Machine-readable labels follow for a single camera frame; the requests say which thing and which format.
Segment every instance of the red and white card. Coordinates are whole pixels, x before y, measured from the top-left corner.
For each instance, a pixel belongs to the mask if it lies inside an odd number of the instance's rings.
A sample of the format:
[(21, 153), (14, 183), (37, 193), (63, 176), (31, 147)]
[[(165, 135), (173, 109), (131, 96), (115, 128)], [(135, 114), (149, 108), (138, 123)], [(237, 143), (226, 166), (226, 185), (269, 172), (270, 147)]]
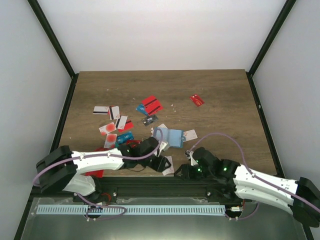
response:
[(119, 119), (117, 119), (115, 122), (116, 129), (123, 130), (125, 128), (127, 119), (128, 119), (128, 116), (121, 116)]
[(142, 100), (142, 104), (144, 105), (145, 111), (148, 115), (153, 115), (164, 109), (159, 100), (155, 96), (149, 96), (146, 99)]
[(128, 129), (132, 129), (134, 127), (134, 124), (130, 119), (127, 119), (124, 125), (124, 129), (118, 129), (119, 133), (122, 133)]
[(107, 125), (104, 125), (102, 127), (99, 127), (99, 131), (101, 133), (102, 136), (104, 135), (107, 135), (108, 133), (111, 133), (113, 131), (115, 131), (117, 128), (116, 128), (116, 125), (114, 122), (111, 122)]
[(197, 106), (197, 107), (200, 107), (202, 104), (204, 104), (205, 102), (201, 99), (201, 97), (199, 97), (199, 95), (197, 94), (193, 94), (191, 97), (190, 97), (191, 101), (194, 102), (194, 104)]
[(117, 134), (108, 133), (104, 142), (104, 148), (114, 149), (116, 147)]
[(121, 117), (119, 106), (110, 107), (108, 114), (110, 115), (110, 120), (119, 119)]

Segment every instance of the cable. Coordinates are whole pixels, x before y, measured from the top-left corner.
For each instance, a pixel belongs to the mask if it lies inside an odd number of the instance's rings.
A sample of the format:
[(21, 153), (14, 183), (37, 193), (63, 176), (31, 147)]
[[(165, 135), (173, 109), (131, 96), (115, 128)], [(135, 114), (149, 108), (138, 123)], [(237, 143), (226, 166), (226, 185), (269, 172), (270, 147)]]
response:
[[(84, 159), (88, 159), (88, 158), (94, 158), (94, 157), (113, 157), (113, 158), (121, 158), (121, 159), (128, 159), (128, 160), (142, 160), (142, 159), (146, 159), (148, 157), (150, 157), (152, 154), (154, 154), (155, 152), (158, 151), (158, 149), (160, 148), (161, 142), (164, 139), (164, 135), (163, 132), (160, 128), (156, 128), (155, 131), (160, 131), (160, 140), (158, 145), (155, 147), (154, 150), (152, 150), (150, 153), (144, 155), (144, 156), (138, 156), (138, 157), (131, 157), (131, 156), (122, 156), (122, 155), (116, 155), (116, 154), (109, 154), (109, 153), (99, 153), (99, 154), (90, 154), (90, 155), (84, 155), (83, 158)], [(49, 171), (50, 169), (53, 169), (54, 167), (61, 165), (61, 164), (66, 164), (68, 162), (74, 161), (74, 160), (79, 160), (81, 157), (80, 156), (76, 156), (76, 157), (71, 157), (68, 159), (64, 159), (61, 161), (57, 161), (55, 163), (53, 163), (52, 165), (47, 166), (45, 169), (43, 169), (42, 171), (40, 171), (33, 179), (32, 184), (35, 187), (40, 187), (40, 185), (38, 183), (36, 183), (36, 181), (39, 179), (40, 176), (42, 176), (44, 173), (46, 173), (47, 171)]]
[(241, 217), (241, 218), (232, 218), (232, 217), (228, 216), (226, 213), (225, 213), (224, 215), (225, 215), (229, 220), (236, 220), (236, 221), (246, 220), (246, 219), (252, 217), (253, 215), (255, 215), (255, 214), (257, 213), (257, 211), (258, 211), (258, 209), (259, 209), (259, 204), (260, 204), (260, 203), (258, 202), (258, 203), (256, 204), (255, 209), (253, 210), (253, 212), (250, 213), (248, 216), (244, 216), (244, 217)]
[(316, 207), (315, 205), (313, 205), (312, 203), (310, 203), (309, 201), (307, 201), (306, 199), (304, 199), (304, 198), (302, 198), (302, 197), (300, 197), (300, 196), (298, 196), (298, 195), (296, 195), (296, 194), (294, 194), (294, 193), (292, 193), (292, 192), (289, 192), (288, 190), (286, 190), (286, 189), (284, 189), (284, 188), (282, 188), (282, 187), (278, 187), (277, 185), (275, 185), (275, 184), (273, 184), (273, 183), (271, 183), (271, 182), (269, 182), (269, 181), (267, 181), (267, 180), (264, 180), (263, 178), (261, 178), (261, 177), (257, 176), (256, 174), (254, 174), (254, 173), (251, 171), (251, 169), (248, 167), (248, 164), (247, 164), (247, 162), (246, 162), (246, 160), (245, 160), (244, 151), (243, 151), (243, 149), (241, 148), (241, 146), (239, 145), (239, 143), (238, 143), (235, 139), (233, 139), (231, 136), (229, 136), (229, 135), (227, 135), (227, 134), (225, 134), (225, 133), (221, 133), (221, 132), (212, 132), (212, 133), (209, 133), (209, 134), (205, 135), (204, 137), (202, 137), (199, 141), (197, 141), (197, 142), (195, 143), (195, 145), (193, 145), (192, 148), (190, 148), (189, 151), (191, 152), (202, 140), (204, 140), (205, 138), (207, 138), (207, 137), (209, 137), (209, 136), (212, 136), (212, 135), (224, 136), (224, 137), (230, 139), (232, 142), (234, 142), (234, 143), (236, 144), (236, 146), (237, 146), (237, 147), (239, 148), (239, 150), (240, 150), (243, 165), (245, 166), (246, 170), (251, 174), (251, 176), (252, 176), (253, 178), (256, 178), (256, 179), (260, 180), (261, 182), (263, 182), (263, 183), (265, 183), (265, 184), (267, 184), (267, 185), (269, 185), (269, 186), (272, 186), (272, 187), (276, 188), (277, 190), (280, 190), (280, 191), (282, 191), (282, 192), (284, 192), (284, 193), (286, 193), (286, 194), (289, 194), (291, 197), (300, 200), (301, 202), (305, 203), (306, 205), (308, 205), (309, 207), (311, 207), (312, 209), (314, 209), (315, 211), (317, 211), (317, 212), (320, 214), (320, 209), (317, 208), (317, 207)]
[[(82, 196), (80, 193), (75, 193), (75, 194), (76, 194), (82, 201), (84, 201), (86, 204), (95, 206), (95, 207), (97, 207), (97, 208), (122, 209), (122, 210), (123, 210), (123, 212), (121, 212), (120, 214), (115, 215), (115, 216), (106, 217), (106, 218), (101, 218), (101, 219), (100, 219), (100, 218), (95, 218), (95, 219), (98, 220), (98, 221), (116, 219), (116, 218), (122, 216), (123, 214), (125, 214), (125, 213), (127, 212), (127, 209), (126, 209), (124, 206), (98, 205), (98, 204), (95, 204), (95, 203), (93, 203), (93, 202), (90, 202), (90, 201), (87, 200), (84, 196)], [(88, 213), (90, 213), (90, 212), (93, 211), (94, 209), (96, 209), (96, 208), (88, 209), (88, 211), (85, 213), (85, 217), (86, 217), (87, 221), (90, 219), (89, 216), (88, 216)]]

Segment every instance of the wooden surface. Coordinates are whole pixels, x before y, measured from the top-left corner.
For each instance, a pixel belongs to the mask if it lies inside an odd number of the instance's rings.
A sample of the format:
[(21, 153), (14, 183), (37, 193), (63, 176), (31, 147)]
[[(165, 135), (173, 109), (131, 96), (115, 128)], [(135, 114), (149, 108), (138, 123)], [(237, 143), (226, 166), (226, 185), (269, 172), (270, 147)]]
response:
[[(198, 94), (205, 102), (197, 107), (189, 97)], [(145, 116), (136, 107), (143, 99), (155, 95), (164, 109), (155, 123), (144, 126)], [(109, 115), (93, 114), (95, 106), (119, 106), (120, 113), (134, 124), (136, 140), (151, 136), (150, 128), (165, 124), (169, 129), (195, 129), (199, 138), (211, 132), (226, 133), (244, 150), (250, 168), (276, 174), (266, 136), (244, 70), (177, 70), (177, 71), (93, 71), (81, 72), (62, 133), (60, 146), (73, 151), (91, 152), (103, 147), (105, 136), (99, 127), (110, 123)], [(184, 151), (198, 139), (184, 142), (183, 149), (170, 148), (163, 155), (172, 156), (174, 169), (188, 163)], [(241, 162), (236, 145), (222, 136), (211, 136), (199, 146), (218, 158)], [(146, 168), (104, 171), (112, 176), (156, 176), (162, 173)]]

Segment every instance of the white backdrop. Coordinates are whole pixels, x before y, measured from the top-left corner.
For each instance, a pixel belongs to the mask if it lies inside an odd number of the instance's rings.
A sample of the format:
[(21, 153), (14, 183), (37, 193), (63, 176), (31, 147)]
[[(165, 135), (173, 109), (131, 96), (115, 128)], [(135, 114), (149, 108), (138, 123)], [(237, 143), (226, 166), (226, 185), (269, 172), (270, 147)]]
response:
[(246, 69), (285, 0), (39, 0), (79, 71)]
[(254, 82), (286, 177), (320, 189), (319, 13), (319, 0), (295, 3)]
[(26, 0), (1, 2), (0, 32), (0, 238), (12, 240), (71, 79)]

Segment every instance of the credit card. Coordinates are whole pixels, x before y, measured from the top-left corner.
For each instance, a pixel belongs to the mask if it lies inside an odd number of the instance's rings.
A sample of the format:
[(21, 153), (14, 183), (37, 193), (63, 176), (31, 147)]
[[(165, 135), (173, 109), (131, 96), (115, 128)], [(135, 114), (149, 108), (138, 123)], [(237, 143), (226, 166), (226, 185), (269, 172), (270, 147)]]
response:
[(154, 123), (158, 120), (158, 117), (156, 115), (146, 116), (141, 121), (145, 126), (149, 126), (150, 124)]

